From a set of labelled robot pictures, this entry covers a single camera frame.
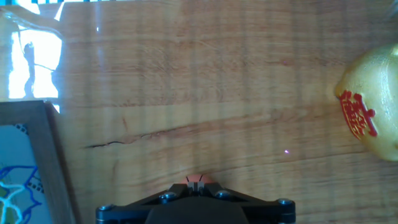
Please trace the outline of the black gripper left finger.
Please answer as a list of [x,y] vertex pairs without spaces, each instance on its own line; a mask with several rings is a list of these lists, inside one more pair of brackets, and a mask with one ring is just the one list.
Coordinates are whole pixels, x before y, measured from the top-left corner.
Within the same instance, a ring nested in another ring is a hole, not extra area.
[[144,223],[149,213],[158,206],[192,196],[196,189],[195,182],[173,184],[168,190],[140,199],[128,205],[106,204],[95,212],[96,224]]

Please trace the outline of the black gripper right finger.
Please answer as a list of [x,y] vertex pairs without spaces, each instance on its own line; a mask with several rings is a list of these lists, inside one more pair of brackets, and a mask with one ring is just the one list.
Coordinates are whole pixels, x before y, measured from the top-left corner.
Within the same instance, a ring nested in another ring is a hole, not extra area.
[[205,200],[199,208],[215,223],[295,223],[295,202],[287,198],[261,200],[217,182],[197,182],[196,195]]

